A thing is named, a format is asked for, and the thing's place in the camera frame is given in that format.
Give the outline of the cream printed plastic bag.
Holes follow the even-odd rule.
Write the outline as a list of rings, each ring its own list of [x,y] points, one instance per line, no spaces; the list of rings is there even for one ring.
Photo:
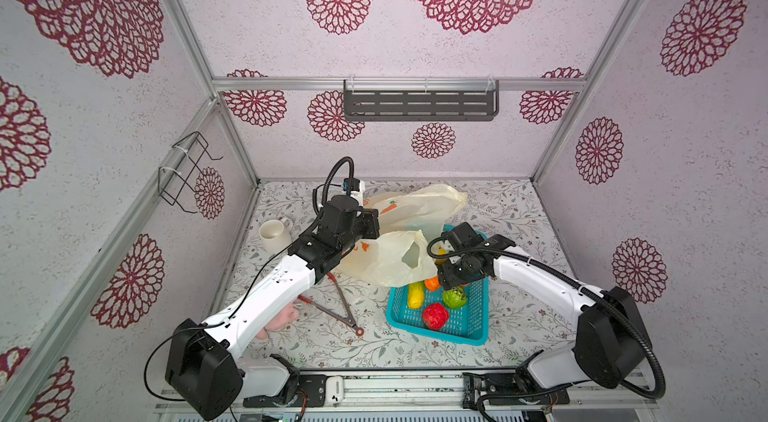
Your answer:
[[[436,276],[427,245],[467,202],[467,193],[442,183],[410,193],[366,197],[363,206],[378,211],[380,236],[358,241],[334,272],[381,287],[402,287]]]

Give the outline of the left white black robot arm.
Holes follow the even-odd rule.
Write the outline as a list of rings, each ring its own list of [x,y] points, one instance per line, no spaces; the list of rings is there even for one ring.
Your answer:
[[[243,355],[279,313],[323,280],[358,241],[380,236],[378,212],[363,205],[363,183],[344,156],[331,168],[316,216],[279,249],[275,268],[259,272],[245,294],[202,322],[186,319],[165,339],[166,382],[205,421],[239,399],[267,397],[281,404],[301,394],[300,371],[281,356],[246,361]]]

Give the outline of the orange tangerine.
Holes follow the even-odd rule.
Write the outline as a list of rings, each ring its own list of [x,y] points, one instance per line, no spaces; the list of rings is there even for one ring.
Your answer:
[[[436,292],[441,288],[441,284],[437,276],[426,279],[424,281],[424,285],[430,292]]]

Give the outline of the green apple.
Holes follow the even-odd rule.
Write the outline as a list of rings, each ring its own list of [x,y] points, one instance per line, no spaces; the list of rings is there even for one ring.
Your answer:
[[[467,305],[469,296],[464,287],[455,287],[450,290],[444,290],[442,294],[442,304],[449,310],[458,310]]]

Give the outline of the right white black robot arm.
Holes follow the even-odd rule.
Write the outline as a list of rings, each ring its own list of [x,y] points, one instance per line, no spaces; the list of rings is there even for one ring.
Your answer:
[[[463,406],[484,420],[491,418],[489,402],[553,403],[585,382],[622,387],[650,400],[666,394],[662,366],[636,301],[625,289],[605,290],[579,281],[533,258],[505,236],[483,237],[467,222],[431,240],[427,253],[439,262],[442,288],[494,277],[538,298],[576,329],[573,340],[535,353],[511,373],[464,374]]]

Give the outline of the yellow green corn cob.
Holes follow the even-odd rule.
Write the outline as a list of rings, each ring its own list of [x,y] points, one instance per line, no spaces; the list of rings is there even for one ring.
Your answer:
[[[407,289],[407,307],[410,310],[420,309],[426,297],[426,288],[422,281],[410,283]]]

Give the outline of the yellow banana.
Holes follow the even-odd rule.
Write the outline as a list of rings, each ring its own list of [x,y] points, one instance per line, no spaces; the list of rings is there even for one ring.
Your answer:
[[[449,261],[450,258],[445,256],[445,254],[448,253],[449,251],[450,251],[450,248],[446,247],[444,244],[442,243],[437,244],[434,247],[434,252],[438,255],[438,257],[434,260],[434,263],[440,266],[445,262]]]

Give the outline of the red apple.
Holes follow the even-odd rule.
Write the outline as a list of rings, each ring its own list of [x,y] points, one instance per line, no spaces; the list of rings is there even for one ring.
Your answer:
[[[421,318],[427,329],[438,331],[449,321],[450,312],[442,303],[432,303],[422,311]]]

